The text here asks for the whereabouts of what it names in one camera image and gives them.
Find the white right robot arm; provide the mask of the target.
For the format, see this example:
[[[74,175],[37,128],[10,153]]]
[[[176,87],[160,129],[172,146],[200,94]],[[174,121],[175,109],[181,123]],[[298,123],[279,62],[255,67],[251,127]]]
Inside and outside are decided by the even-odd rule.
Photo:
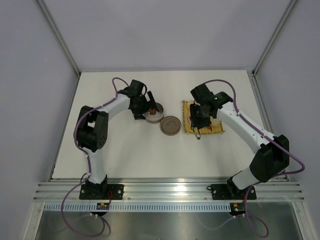
[[[246,119],[236,108],[235,100],[223,91],[213,94],[209,90],[193,89],[190,93],[194,98],[190,105],[193,130],[208,127],[211,118],[218,118],[241,137],[254,154],[247,168],[227,180],[230,197],[239,198],[249,186],[266,183],[289,166],[289,140],[284,135],[275,136]]]

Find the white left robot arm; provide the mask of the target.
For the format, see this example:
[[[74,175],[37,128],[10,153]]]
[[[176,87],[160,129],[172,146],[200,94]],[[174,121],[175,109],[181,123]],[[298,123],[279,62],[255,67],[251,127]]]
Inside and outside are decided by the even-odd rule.
[[[136,120],[143,120],[151,112],[162,114],[163,107],[156,103],[152,93],[120,90],[110,101],[97,106],[83,106],[80,110],[73,138],[76,147],[87,159],[88,177],[81,184],[81,200],[122,200],[124,185],[110,183],[104,170],[102,148],[107,142],[109,120],[117,114],[131,110]]]

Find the round metal lunch box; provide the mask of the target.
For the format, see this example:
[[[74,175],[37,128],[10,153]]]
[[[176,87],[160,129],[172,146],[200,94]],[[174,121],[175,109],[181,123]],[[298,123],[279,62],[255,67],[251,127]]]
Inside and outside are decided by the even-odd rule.
[[[163,106],[158,102],[156,103],[156,105],[157,105],[158,110],[155,115],[151,115],[149,111],[144,114],[145,120],[148,123],[151,123],[151,124],[160,123],[162,121],[162,119],[164,118]]]

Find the metal tongs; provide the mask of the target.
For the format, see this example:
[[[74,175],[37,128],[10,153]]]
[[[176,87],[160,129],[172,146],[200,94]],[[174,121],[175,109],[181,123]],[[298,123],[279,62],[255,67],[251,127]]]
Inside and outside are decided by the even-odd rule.
[[[194,128],[192,129],[192,132],[193,132],[193,134],[195,135],[195,137],[196,137],[197,140],[200,140],[200,139],[201,139],[201,133],[200,133],[200,130],[199,130],[198,127],[194,127]]]

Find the red sausage piece toy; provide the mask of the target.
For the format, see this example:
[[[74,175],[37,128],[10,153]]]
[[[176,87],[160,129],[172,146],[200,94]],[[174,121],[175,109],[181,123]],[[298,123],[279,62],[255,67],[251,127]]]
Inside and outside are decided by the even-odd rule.
[[[155,115],[156,112],[157,112],[157,111],[156,111],[155,109],[152,109],[152,110],[150,111],[150,114],[151,114],[151,115]]]

